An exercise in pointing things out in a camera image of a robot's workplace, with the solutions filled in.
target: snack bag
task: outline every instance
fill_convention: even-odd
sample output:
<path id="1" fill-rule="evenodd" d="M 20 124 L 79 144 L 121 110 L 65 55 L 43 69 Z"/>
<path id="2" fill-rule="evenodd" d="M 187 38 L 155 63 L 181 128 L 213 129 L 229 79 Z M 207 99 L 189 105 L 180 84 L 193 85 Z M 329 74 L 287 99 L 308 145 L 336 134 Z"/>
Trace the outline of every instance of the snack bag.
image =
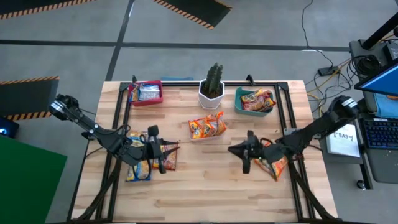
<path id="1" fill-rule="evenodd" d="M 171 145 L 161 145 L 160 149 L 162 150 L 162 152 L 167 152 L 169 150 L 178 148 L 178 143 L 177 144 L 171 144 Z M 177 150 L 170 153 L 167 157 L 166 160 L 163 161 L 163 165 L 167 170 L 175 170 L 176 166 L 177 166 Z M 155 159 L 153 162 L 153 168 L 158 169 L 159 168 L 159 163 L 158 160 Z"/>
<path id="2" fill-rule="evenodd" d="M 214 115 L 209 115 L 205 119 L 204 135 L 203 137 L 211 137 L 217 133 L 217 118 Z"/>
<path id="3" fill-rule="evenodd" d="M 256 90 L 248 95 L 243 95 L 241 96 L 242 102 L 247 103 L 247 102 L 253 102 L 258 96 L 262 95 L 264 93 L 263 89 Z"/>
<path id="4" fill-rule="evenodd" d="M 272 100 L 270 97 L 267 97 L 265 99 L 265 102 L 264 102 L 262 108 L 259 109 L 258 111 L 260 111 L 260 112 L 267 111 L 267 110 L 269 110 L 271 107 L 273 107 L 275 105 L 276 105 L 276 102 L 274 100 Z"/>
<path id="5" fill-rule="evenodd" d="M 248 111 L 266 111 L 276 104 L 270 98 L 270 94 L 270 91 L 258 90 L 242 96 L 242 108 Z"/>
<path id="6" fill-rule="evenodd" d="M 198 121 L 188 121 L 188 125 L 192 133 L 192 139 L 200 139 L 203 137 L 203 128 L 198 124 Z"/>
<path id="7" fill-rule="evenodd" d="M 269 146 L 270 143 L 267 142 L 264 144 L 265 146 Z M 271 165 L 265 159 L 255 159 L 254 162 L 264 171 L 266 171 L 271 177 L 278 181 L 279 177 L 284 170 L 288 160 L 286 156 L 283 156 L 278 161 L 273 162 Z"/>
<path id="8" fill-rule="evenodd" d="M 138 85 L 133 83 L 133 84 L 131 84 L 131 86 L 132 86 L 132 91 L 130 94 L 130 102 L 138 101 L 138 98 L 139 98 Z"/>
<path id="9" fill-rule="evenodd" d="M 158 85 L 153 84 L 140 84 L 139 87 L 139 100 L 151 100 L 160 98 L 160 89 Z"/>
<path id="10" fill-rule="evenodd" d="M 140 135 L 143 134 L 147 136 L 146 132 L 140 131 L 131 131 L 130 132 L 130 139 L 132 140 L 132 146 L 140 147 L 144 146 L 144 144 L 140 140 Z M 150 180 L 149 174 L 149 166 L 147 161 L 141 161 L 134 167 L 130 166 L 127 172 L 126 182 L 135 182 L 140 180 Z"/>
<path id="11" fill-rule="evenodd" d="M 141 161 L 134 167 L 130 166 L 127 172 L 126 182 L 135 182 L 140 180 L 150 180 L 149 166 L 147 161 Z"/>
<path id="12" fill-rule="evenodd" d="M 220 111 L 217 113 L 217 132 L 216 132 L 216 136 L 219 136 L 221 134 L 224 133 L 224 131 L 226 130 L 226 125 L 223 121 L 223 115 L 224 115 L 224 111 Z"/>

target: keyboard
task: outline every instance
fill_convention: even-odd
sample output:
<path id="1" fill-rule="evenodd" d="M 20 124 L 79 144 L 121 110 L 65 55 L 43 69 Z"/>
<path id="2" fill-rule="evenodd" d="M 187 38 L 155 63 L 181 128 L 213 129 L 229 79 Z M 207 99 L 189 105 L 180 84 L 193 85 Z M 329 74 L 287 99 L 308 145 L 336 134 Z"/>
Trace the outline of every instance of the keyboard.
<path id="1" fill-rule="evenodd" d="M 369 148 L 398 150 L 398 120 L 362 119 L 360 122 Z"/>

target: wooden tabletop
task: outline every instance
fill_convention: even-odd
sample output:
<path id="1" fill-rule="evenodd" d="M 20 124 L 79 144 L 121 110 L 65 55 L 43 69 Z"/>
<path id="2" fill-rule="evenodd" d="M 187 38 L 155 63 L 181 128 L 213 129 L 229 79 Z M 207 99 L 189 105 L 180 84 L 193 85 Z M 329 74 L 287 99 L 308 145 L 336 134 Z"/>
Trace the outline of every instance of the wooden tabletop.
<path id="1" fill-rule="evenodd" d="M 303 81 L 287 81 L 298 128 L 313 121 Z M 105 82 L 99 100 L 96 122 L 111 128 L 120 82 Z M 246 87 L 255 90 L 259 87 Z M 261 87 L 274 92 L 273 87 Z M 278 182 L 252 162 L 250 174 L 242 174 L 242 162 L 227 151 L 228 146 L 246 139 L 247 130 L 260 137 L 275 140 L 282 136 L 278 108 L 258 118 L 234 112 L 236 87 L 226 87 L 225 96 L 216 111 L 224 111 L 228 127 L 218 140 L 192 143 L 187 121 L 215 111 L 202 109 L 197 87 L 164 87 L 164 102 L 159 105 L 131 107 L 129 125 L 145 131 L 157 124 L 159 136 L 168 141 L 180 141 L 176 171 L 162 175 L 156 170 L 149 182 L 125 182 L 128 165 L 120 173 L 114 222 L 288 222 L 297 221 L 289 170 L 285 168 Z M 281 92 L 286 119 L 285 96 Z M 125 103 L 122 104 L 119 125 Z M 100 145 L 92 142 L 88 153 Z M 320 151 L 304 151 L 310 188 L 320 203 L 337 216 L 328 176 Z M 85 161 L 73 216 L 81 215 L 98 193 L 106 152 L 98 151 Z M 302 207 L 307 214 L 303 193 Z M 106 198 L 104 210 L 108 209 Z"/>

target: red tray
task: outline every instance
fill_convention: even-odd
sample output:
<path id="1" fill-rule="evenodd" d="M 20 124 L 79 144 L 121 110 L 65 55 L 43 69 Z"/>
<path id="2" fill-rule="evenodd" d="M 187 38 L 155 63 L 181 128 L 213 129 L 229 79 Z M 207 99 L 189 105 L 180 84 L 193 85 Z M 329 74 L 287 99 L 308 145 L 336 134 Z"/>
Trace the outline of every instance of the red tray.
<path id="1" fill-rule="evenodd" d="M 157 103 L 163 102 L 163 90 L 162 90 L 162 81 L 161 80 L 151 80 L 151 81 L 145 81 L 145 82 L 136 82 L 137 85 L 139 84 L 153 84 L 153 85 L 158 85 L 159 90 L 160 90 L 160 98 L 158 99 L 151 99 L 151 100 L 143 100 L 143 101 L 135 101 L 135 102 L 130 102 L 134 106 L 147 106 L 147 105 L 153 105 Z M 132 92 L 132 84 L 129 85 L 129 100 Z"/>

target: teal tray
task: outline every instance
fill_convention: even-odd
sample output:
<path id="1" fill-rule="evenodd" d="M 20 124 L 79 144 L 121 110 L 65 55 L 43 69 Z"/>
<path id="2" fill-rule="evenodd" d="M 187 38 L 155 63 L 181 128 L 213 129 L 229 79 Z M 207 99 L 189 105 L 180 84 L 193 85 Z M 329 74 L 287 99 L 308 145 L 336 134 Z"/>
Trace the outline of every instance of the teal tray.
<path id="1" fill-rule="evenodd" d="M 239 87 L 236 89 L 235 92 L 235 112 L 239 113 L 239 114 L 245 114 L 245 115 L 249 115 L 249 116 L 265 116 L 267 114 L 269 114 L 272 109 L 274 109 L 273 107 L 266 110 L 265 112 L 257 112 L 257 111 L 247 111 L 242 109 L 242 101 L 241 101 L 241 96 L 243 95 L 247 95 L 250 94 L 254 91 L 249 91 L 249 90 L 242 90 L 242 87 Z M 274 95 L 271 93 L 271 95 L 269 96 L 272 100 L 274 100 Z"/>

